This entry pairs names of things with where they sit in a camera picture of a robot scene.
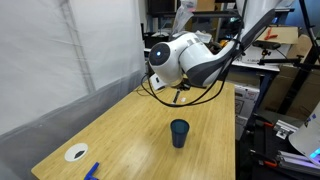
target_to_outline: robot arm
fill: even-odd
[[[279,2],[280,0],[248,0],[240,38],[244,49],[270,24],[275,15],[274,8]],[[243,11],[243,4],[244,0],[237,0],[239,13]],[[151,81],[155,89],[179,85],[183,73],[192,85],[207,86],[214,83],[218,75],[231,64],[232,58],[241,53],[235,53],[235,41],[230,41],[218,54],[213,55],[194,33],[181,32],[174,36],[175,40],[158,43],[150,51],[150,66],[155,72]]]

